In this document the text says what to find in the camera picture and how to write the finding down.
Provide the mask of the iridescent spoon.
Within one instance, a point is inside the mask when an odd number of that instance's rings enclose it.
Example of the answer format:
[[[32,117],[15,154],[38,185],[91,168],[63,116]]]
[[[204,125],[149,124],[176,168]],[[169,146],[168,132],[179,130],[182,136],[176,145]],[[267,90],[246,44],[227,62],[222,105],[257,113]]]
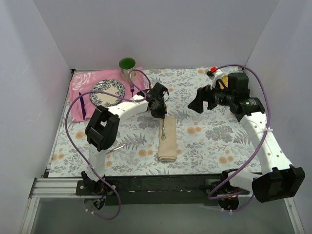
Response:
[[[162,118],[160,120],[160,138],[161,140],[165,140],[166,139],[166,135],[165,135],[165,123],[164,123],[165,119]]]

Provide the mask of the beige cloth napkin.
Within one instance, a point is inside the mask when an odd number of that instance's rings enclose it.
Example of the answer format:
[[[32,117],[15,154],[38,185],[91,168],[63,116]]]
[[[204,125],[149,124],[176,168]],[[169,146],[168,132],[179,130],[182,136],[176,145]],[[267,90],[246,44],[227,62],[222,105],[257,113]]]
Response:
[[[158,160],[174,162],[177,159],[176,117],[166,116],[164,123],[166,139],[161,140],[159,130]]]

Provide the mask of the silver fork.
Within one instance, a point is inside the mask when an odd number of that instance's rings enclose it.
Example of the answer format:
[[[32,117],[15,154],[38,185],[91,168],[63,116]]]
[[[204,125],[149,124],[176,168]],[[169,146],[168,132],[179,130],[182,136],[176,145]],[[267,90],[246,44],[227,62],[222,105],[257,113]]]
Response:
[[[124,148],[125,146],[126,146],[126,144],[122,144],[122,145],[120,145],[120,146],[118,146],[118,147],[115,147],[115,148],[111,149],[110,151],[108,151],[107,154],[110,154],[110,153],[112,153],[112,152],[114,152],[114,151],[117,151],[117,150],[119,150],[119,149],[122,149],[122,148]]]

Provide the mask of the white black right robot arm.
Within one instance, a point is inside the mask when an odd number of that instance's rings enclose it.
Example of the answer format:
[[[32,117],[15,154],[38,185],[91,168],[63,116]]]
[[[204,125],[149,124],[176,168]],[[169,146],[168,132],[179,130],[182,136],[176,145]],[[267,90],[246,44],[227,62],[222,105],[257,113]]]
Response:
[[[252,142],[261,166],[261,174],[246,172],[243,169],[223,171],[221,182],[208,194],[210,199],[226,198],[226,195],[213,194],[222,189],[227,194],[235,190],[252,193],[261,202],[293,197],[304,178],[301,167],[294,167],[277,143],[269,127],[269,109],[261,101],[250,96],[249,78],[245,73],[230,73],[228,83],[221,76],[215,76],[212,85],[198,88],[195,99],[188,108],[201,114],[203,103],[208,110],[218,105],[228,106]]]

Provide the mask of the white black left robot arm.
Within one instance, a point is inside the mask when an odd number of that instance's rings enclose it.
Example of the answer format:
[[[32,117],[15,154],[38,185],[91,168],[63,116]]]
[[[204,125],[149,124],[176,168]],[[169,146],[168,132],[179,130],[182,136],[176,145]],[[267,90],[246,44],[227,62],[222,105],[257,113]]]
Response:
[[[167,114],[164,96],[168,93],[168,89],[157,82],[153,88],[137,92],[129,101],[109,108],[100,105],[95,109],[85,130],[91,165],[81,173],[84,186],[91,194],[98,195],[103,191],[104,184],[100,178],[105,176],[107,150],[116,140],[119,125],[146,111],[150,111],[154,118],[164,119]]]

